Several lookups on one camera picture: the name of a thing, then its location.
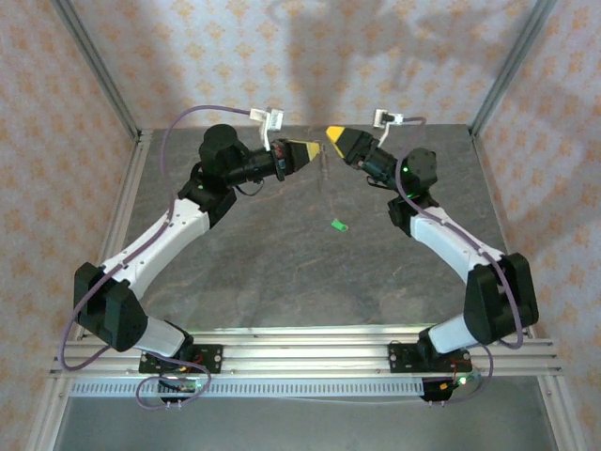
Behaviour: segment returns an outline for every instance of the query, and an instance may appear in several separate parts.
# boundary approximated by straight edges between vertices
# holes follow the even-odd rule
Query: patterned wallpaper
[[[131,142],[47,0],[0,8],[0,449],[24,449]]]
[[[138,125],[164,128],[198,103],[301,125],[369,123],[376,107],[471,122],[534,0],[73,3]]]
[[[539,330],[559,338],[591,449],[601,443],[599,36],[598,1],[559,2],[483,136],[506,237],[530,259]]]

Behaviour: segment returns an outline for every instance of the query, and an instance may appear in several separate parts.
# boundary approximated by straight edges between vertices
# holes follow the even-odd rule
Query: black mounting plate
[[[197,363],[204,366],[210,374],[220,374],[222,372],[223,345],[198,345],[194,343],[192,356],[192,360],[198,361]],[[143,352],[138,372],[140,374],[178,374],[180,376],[202,373],[201,370],[194,367],[191,367],[190,371],[179,371],[179,368],[181,368],[181,365],[169,364]]]
[[[417,343],[393,342],[388,345],[388,362],[391,373],[453,373],[455,362],[456,372],[470,373],[470,353],[466,350],[456,350],[441,355],[432,365],[424,360],[418,352]]]

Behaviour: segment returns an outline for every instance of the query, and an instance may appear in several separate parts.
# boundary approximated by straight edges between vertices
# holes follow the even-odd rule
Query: gray tabletop
[[[393,130],[398,152],[410,131]],[[238,128],[249,148],[257,128]],[[180,187],[198,161],[204,130],[176,130],[167,160]],[[327,142],[324,129],[284,127],[279,135]],[[133,207],[127,243],[166,209],[158,168],[162,132],[152,144]],[[419,145],[437,153],[431,192],[472,234],[503,249],[485,178],[467,127],[432,125]],[[328,178],[313,161],[282,183],[268,179],[220,223],[189,245],[146,292],[146,312],[189,331],[218,327],[330,326],[439,322],[462,310],[459,277],[388,217],[391,192],[372,188],[326,146]],[[347,232],[331,226],[336,218]]]

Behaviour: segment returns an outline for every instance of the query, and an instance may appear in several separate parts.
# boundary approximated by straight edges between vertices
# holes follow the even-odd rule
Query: floral pattern wall
[[[505,235],[532,265],[590,449],[601,443],[601,5],[558,2],[484,135]]]
[[[376,107],[469,123],[534,1],[73,3],[138,125],[165,128],[198,103],[280,107],[301,125],[371,123]]]
[[[131,141],[49,1],[5,0],[0,30],[0,449],[20,450]]]

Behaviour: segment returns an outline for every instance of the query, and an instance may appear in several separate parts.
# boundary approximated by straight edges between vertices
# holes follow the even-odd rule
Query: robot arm
[[[374,136],[344,127],[329,127],[326,133],[338,155],[351,167],[366,172],[371,185],[398,193],[394,176],[397,160],[379,147]],[[528,261],[520,254],[506,256],[487,246],[449,217],[429,192],[438,180],[436,166],[436,154],[426,148],[415,148],[401,163],[404,191],[430,216],[415,210],[402,196],[388,203],[393,224],[432,249],[466,284],[464,312],[420,334],[420,354],[427,362],[477,343],[487,345],[516,331],[507,293],[485,256],[492,258],[506,276],[522,325],[538,320]]]
[[[137,348],[189,361],[193,339],[167,321],[150,318],[140,300],[152,280],[181,250],[213,228],[236,202],[235,189],[247,181],[299,171],[320,151],[319,143],[276,140],[269,150],[247,149],[226,124],[209,128],[199,148],[200,163],[166,212],[130,246],[99,267],[85,263],[75,273],[74,304],[116,267],[120,271],[91,297],[77,322],[118,351]],[[164,231],[154,241],[160,229]]]

